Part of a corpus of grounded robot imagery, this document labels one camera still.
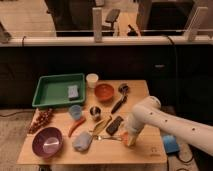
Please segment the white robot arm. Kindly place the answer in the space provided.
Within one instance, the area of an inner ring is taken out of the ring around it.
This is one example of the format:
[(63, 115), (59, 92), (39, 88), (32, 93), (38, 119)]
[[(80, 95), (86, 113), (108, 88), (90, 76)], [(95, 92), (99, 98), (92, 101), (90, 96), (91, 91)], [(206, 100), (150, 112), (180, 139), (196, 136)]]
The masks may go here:
[(136, 143), (146, 124), (177, 136), (213, 156), (213, 126), (163, 112), (161, 102), (155, 96), (148, 96), (132, 107), (125, 121), (127, 131), (125, 144), (127, 146)]

